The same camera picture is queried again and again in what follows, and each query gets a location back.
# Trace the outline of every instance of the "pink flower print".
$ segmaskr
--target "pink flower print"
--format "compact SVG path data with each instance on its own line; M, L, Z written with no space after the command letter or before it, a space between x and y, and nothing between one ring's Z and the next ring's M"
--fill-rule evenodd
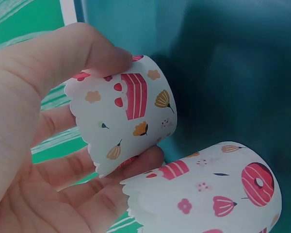
M208 191L208 190L212 190L212 186L211 185L208 185L206 184L205 182L200 182L196 185L197 189L199 192L205 192L205 191Z
M170 126L173 126L174 124L169 120L169 118L165 119L163 122L162 122L162 125L161 125L161 128L165 128L166 126L167 127L170 127Z
M192 204L189 202L189 200L184 198L178 203L178 209L181 210L185 215L187 215L192 209Z
M223 231L219 230L219 229L213 229L213 230L209 230L203 233L223 233Z

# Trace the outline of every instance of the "dark blue-green surface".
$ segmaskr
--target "dark blue-green surface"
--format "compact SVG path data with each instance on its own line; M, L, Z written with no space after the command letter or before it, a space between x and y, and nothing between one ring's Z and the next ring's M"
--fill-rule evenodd
M152 57L178 106L167 161L219 141L273 169L291 233L291 0L84 0L84 20L117 46Z

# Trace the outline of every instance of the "paper cup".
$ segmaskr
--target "paper cup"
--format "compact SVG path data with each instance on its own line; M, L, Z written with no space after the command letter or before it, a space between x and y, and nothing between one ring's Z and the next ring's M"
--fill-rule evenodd
M82 72L67 82L65 93L100 176L131 162L176 129L173 94L147 56L134 56L127 72L104 79Z
M143 233L268 233L281 193L252 150L223 142L124 180L130 215Z

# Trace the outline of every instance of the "hand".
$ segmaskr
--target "hand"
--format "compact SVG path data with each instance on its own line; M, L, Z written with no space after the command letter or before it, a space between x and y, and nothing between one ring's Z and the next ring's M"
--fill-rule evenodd
M87 149L32 163L31 147L75 126L69 106L40 112L47 93L82 69L100 77L129 68L130 53L77 23L0 51L0 233L103 233L127 210L122 179L159 167L152 147L102 179Z

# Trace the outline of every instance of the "cake slice illustration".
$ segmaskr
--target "cake slice illustration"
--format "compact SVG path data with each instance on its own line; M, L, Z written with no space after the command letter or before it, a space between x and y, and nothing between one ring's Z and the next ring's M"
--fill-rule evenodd
M127 109L126 115L128 120L138 119L145 116L146 102L147 102L147 84L141 74L121 74L121 80L127 86ZM122 84L114 85L114 90L121 92L123 90ZM116 106L124 107L121 97L115 99Z
M189 172L188 166L182 160L177 160L175 162L169 163L163 167L160 167L158 170L162 173L162 176L169 181ZM149 173L149 175L146 176L147 178L157 177L157 174L151 172L152 171L148 171L145 173Z
M136 55L132 57L132 62L140 61L144 56L143 55Z

